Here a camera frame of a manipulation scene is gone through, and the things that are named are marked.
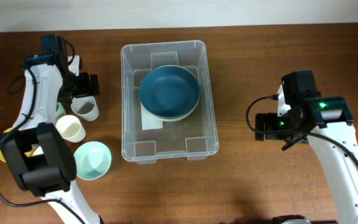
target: green led indicator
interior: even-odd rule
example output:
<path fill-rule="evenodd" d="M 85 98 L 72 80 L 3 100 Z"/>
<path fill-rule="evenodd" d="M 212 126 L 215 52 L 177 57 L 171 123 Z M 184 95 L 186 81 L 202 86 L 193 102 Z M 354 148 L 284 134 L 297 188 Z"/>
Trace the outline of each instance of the green led indicator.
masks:
<path fill-rule="evenodd" d="M 320 105 L 320 108 L 321 108 L 321 109 L 323 109 L 324 107 L 327 106 L 327 104 L 325 104 L 324 102 L 320 102 L 319 105 Z"/>

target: robotic arm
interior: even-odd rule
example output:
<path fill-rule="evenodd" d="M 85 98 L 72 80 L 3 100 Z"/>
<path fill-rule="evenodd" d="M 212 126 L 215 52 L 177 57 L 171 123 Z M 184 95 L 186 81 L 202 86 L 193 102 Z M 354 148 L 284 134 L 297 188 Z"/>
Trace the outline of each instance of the robotic arm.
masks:
<path fill-rule="evenodd" d="M 25 58 L 22 108 L 14 131 L 0 146 L 2 154 L 19 188 L 46 200 L 65 223 L 80 223 L 74 213 L 83 223 L 103 223 L 82 196 L 75 182 L 73 153 L 54 125 L 57 101 L 71 103 L 73 97 L 98 95 L 98 77 L 79 72 L 81 59 L 67 57 L 62 37 L 47 35 L 41 41 L 42 53 Z M 44 154 L 25 156 L 34 145 L 41 146 Z M 1 194 L 0 198 L 7 203 Z"/>
<path fill-rule="evenodd" d="M 327 177 L 339 223 L 358 223 L 358 144 L 346 102 L 321 97 L 311 71 L 284 76 L 272 98 L 278 100 L 278 113 L 256 115 L 255 139 L 284 140 L 283 151 L 297 142 L 309 143 Z M 276 222 L 309 223 L 304 217 Z"/>

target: clear plastic container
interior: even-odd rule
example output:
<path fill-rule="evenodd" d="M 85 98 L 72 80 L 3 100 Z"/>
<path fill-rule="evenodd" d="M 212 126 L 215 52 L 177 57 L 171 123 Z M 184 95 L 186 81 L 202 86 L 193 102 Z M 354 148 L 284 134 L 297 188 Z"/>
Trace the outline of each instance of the clear plastic container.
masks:
<path fill-rule="evenodd" d="M 178 65 L 200 85 L 200 101 L 185 119 L 163 122 L 160 129 L 142 129 L 139 86 L 153 69 Z M 206 47 L 202 41 L 126 45 L 121 50 L 122 156 L 138 164 L 157 159 L 205 159 L 219 149 L 209 80 Z"/>

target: yellow bowl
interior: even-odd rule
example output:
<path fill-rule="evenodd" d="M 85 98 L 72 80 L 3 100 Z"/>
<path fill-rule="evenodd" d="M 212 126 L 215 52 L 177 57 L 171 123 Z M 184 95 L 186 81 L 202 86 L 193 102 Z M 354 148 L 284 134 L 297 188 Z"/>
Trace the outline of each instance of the yellow bowl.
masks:
<path fill-rule="evenodd" d="M 13 128 L 8 128 L 8 129 L 6 129 L 6 130 L 4 131 L 4 133 L 7 133 L 7 132 L 11 131 L 12 129 L 13 129 Z M 24 154 L 25 154 L 27 157 L 30 157 L 30 156 L 32 156 L 32 154 L 34 153 L 34 151 L 35 151 L 36 149 L 37 149 L 36 147 L 33 147 L 30 152 L 25 152 Z M 2 152 L 1 152 L 1 150 L 0 150 L 0 161 L 6 162 L 4 156 L 3 156 Z"/>

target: wooden table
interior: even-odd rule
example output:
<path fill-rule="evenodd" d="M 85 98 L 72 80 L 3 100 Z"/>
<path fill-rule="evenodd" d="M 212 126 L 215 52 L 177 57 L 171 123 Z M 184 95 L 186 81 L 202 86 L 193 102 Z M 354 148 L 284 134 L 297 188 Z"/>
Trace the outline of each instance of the wooden table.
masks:
<path fill-rule="evenodd" d="M 282 152 L 279 141 L 258 142 L 245 122 L 250 102 L 274 94 L 280 78 L 313 70 L 324 96 L 343 96 L 358 139 L 358 24 L 249 26 L 194 29 L 83 30 L 56 32 L 99 75 L 100 117 L 83 122 L 87 141 L 101 141 L 114 156 L 98 180 L 77 179 L 91 208 L 106 223 L 244 223 L 301 214 L 310 220 L 336 219 L 329 187 L 313 150 L 296 145 Z M 22 93 L 6 87 L 21 74 L 25 55 L 40 52 L 41 35 L 0 34 L 0 133 L 16 120 Z M 208 53 L 219 152 L 203 161 L 163 159 L 141 166 L 121 156 L 121 59 L 126 44 L 195 40 Z M 256 112 L 277 110 L 277 102 Z M 71 144 L 74 151 L 80 144 Z M 0 161 L 0 188 L 13 202 L 36 198 L 21 192 Z M 0 201 L 0 223 L 61 223 L 48 205 L 12 208 Z"/>

